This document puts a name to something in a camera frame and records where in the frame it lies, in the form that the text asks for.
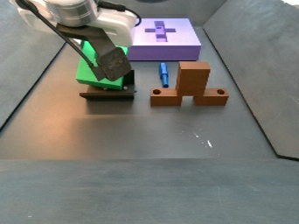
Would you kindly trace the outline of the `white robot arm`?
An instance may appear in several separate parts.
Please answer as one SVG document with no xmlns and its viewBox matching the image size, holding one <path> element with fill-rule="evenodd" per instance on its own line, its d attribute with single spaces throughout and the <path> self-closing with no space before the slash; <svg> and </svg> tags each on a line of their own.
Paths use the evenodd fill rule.
<svg viewBox="0 0 299 224">
<path fill-rule="evenodd" d="M 25 23 L 41 28 L 41 20 L 57 27 L 69 38 L 102 41 L 114 46 L 134 44 L 138 15 L 122 4 L 104 0 L 9 0 Z"/>
</svg>

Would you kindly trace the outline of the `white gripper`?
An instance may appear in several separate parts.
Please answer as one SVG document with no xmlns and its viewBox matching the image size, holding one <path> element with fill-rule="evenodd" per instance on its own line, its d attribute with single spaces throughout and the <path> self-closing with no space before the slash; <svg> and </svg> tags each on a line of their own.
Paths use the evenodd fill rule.
<svg viewBox="0 0 299 224">
<path fill-rule="evenodd" d="M 9 0 L 24 22 L 37 30 L 45 25 L 68 27 L 91 26 L 102 28 L 112 43 L 130 47 L 134 44 L 134 30 L 138 15 L 123 5 L 95 0 Z"/>
</svg>

